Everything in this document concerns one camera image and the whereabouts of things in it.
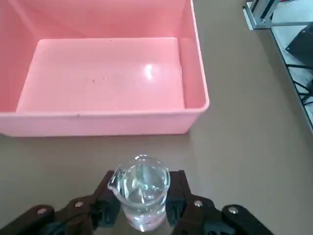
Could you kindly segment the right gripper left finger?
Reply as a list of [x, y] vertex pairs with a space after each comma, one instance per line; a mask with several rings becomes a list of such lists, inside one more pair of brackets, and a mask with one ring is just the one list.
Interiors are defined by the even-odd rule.
[[106, 173], [93, 194], [77, 197], [60, 210], [35, 205], [1, 228], [2, 235], [92, 235], [114, 226], [120, 202], [107, 187], [114, 171]]

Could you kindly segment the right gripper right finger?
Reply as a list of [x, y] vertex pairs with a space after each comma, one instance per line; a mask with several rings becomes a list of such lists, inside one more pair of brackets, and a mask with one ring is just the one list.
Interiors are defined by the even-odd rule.
[[218, 210], [213, 201], [194, 195], [183, 170], [170, 172], [166, 214], [173, 235], [272, 235], [245, 207], [231, 204]]

